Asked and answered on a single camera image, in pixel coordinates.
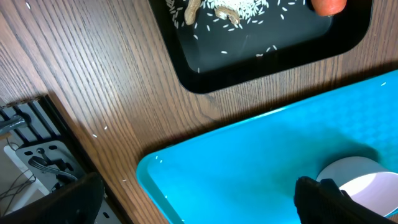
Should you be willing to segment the orange carrot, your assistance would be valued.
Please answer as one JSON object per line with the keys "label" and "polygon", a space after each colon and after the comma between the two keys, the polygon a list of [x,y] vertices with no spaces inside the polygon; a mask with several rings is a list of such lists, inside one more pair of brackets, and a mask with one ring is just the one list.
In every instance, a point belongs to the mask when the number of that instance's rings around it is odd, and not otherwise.
{"label": "orange carrot", "polygon": [[346,6],[347,0],[311,0],[315,12],[319,16],[334,16]]}

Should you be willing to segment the pink bowl with food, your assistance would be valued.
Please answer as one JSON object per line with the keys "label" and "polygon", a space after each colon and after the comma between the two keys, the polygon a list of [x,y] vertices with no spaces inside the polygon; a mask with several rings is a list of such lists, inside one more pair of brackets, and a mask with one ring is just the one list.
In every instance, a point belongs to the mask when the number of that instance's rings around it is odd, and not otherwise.
{"label": "pink bowl with food", "polygon": [[388,217],[397,212],[397,173],[366,157],[346,157],[326,166],[317,181],[332,179],[356,203]]}

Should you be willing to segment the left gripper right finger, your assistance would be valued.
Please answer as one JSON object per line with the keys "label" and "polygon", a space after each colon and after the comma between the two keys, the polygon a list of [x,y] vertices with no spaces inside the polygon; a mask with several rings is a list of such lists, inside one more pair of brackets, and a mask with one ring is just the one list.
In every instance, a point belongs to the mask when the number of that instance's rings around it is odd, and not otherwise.
{"label": "left gripper right finger", "polygon": [[301,224],[394,224],[356,203],[332,179],[298,178],[294,205]]}

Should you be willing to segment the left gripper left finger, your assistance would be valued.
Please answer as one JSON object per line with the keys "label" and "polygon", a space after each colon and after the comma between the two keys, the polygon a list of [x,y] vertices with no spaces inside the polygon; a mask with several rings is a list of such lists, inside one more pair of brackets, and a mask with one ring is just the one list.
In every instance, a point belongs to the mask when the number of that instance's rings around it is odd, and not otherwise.
{"label": "left gripper left finger", "polygon": [[2,224],[93,224],[104,197],[96,172],[1,218]]}

